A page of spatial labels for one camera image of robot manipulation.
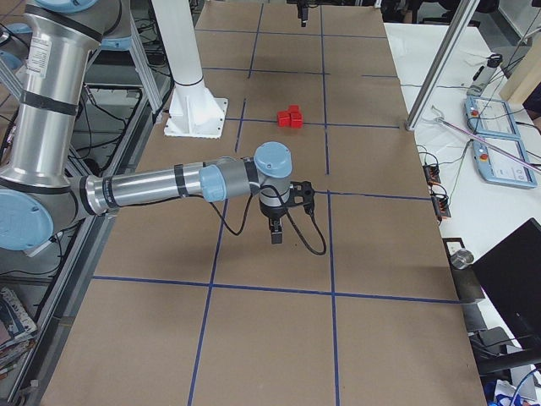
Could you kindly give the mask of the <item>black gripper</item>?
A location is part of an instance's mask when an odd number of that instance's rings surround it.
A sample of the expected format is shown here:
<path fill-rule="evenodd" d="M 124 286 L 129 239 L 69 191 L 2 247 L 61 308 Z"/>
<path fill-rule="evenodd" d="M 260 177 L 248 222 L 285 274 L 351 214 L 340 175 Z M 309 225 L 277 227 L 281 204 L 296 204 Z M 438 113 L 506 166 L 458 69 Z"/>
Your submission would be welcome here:
<path fill-rule="evenodd" d="M 260 202 L 260 210 L 269 219 L 270 240 L 272 244 L 282 243 L 281 218 L 287 213 L 287 206 L 268 206 Z"/>

